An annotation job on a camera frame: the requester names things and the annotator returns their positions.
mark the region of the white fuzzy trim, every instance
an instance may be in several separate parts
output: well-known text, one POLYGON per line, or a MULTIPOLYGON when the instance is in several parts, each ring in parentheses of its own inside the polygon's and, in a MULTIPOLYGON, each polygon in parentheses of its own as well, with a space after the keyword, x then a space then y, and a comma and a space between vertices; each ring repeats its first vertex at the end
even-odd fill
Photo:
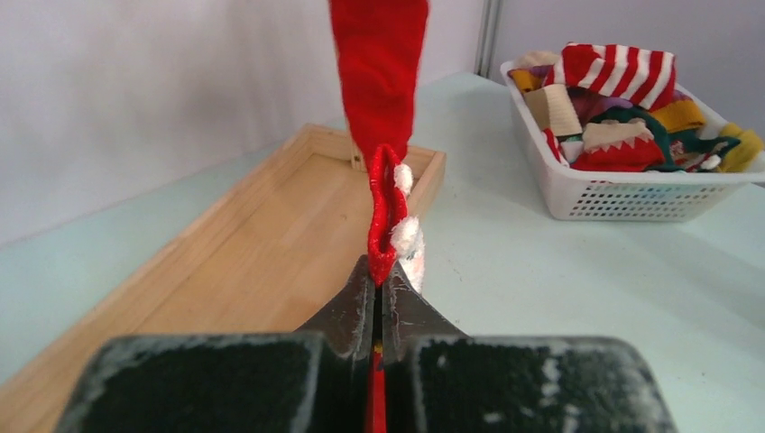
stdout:
POLYGON ((414 185, 414 175, 411 174, 411 167, 407 164, 399 164, 393 169, 393 179, 396 182, 396 188, 400 189, 404 196, 409 196, 411 187, 414 185))
POLYGON ((425 278, 425 238, 416 216, 407 216, 393 228, 391 245, 396 249, 399 263, 411 287, 417 293, 422 293, 422 281, 425 278))
POLYGON ((407 216, 391 231, 391 245, 398 255, 407 255, 416 240, 419 231, 419 219, 415 216, 407 216))
POLYGON ((720 162, 722 162, 723 159, 720 158, 719 155, 712 155, 709 158, 706 159, 706 161, 701 163, 701 168, 703 170, 712 170, 716 168, 718 165, 720 165, 720 162))

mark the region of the pile of socks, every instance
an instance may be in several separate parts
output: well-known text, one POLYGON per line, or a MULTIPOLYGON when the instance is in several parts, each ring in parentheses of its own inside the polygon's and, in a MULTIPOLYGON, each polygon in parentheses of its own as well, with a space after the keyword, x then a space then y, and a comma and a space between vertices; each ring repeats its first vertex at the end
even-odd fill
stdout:
POLYGON ((743 172, 765 148, 733 123, 700 138, 706 119, 676 89, 670 52, 569 43, 560 53, 531 51, 514 66, 508 77, 550 150, 575 170, 743 172))

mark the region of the striped sock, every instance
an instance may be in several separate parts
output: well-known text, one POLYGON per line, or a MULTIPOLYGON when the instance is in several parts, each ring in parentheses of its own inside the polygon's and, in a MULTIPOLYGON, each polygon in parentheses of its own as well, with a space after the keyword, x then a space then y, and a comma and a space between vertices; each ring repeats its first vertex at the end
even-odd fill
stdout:
POLYGON ((676 75, 675 55, 670 52, 569 43, 544 85, 586 88, 654 110, 672 102, 676 75))

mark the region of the light blue tabletop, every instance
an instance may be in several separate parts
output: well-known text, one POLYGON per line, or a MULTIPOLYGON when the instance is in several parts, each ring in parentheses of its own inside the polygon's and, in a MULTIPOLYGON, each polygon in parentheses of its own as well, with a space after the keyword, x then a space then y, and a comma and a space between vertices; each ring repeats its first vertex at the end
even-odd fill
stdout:
MULTIPOLYGON (((559 222, 511 143, 509 104, 471 74, 419 92, 412 142, 448 155, 423 225, 425 297, 468 334, 622 338, 680 431, 765 431, 765 189, 685 224, 559 222)), ((0 250, 0 382, 271 150, 0 250)))

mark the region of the basket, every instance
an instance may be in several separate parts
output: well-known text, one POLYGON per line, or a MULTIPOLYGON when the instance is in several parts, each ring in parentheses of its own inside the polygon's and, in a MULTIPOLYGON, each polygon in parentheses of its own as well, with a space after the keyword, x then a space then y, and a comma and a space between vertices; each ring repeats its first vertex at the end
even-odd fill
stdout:
MULTIPOLYGON (((748 183, 765 182, 765 152, 744 173, 627 173, 581 171, 558 162, 521 92, 501 65, 512 96, 514 139, 529 160, 550 214, 579 221, 688 221, 748 183)), ((727 122, 680 85, 706 117, 703 137, 715 137, 727 122)))

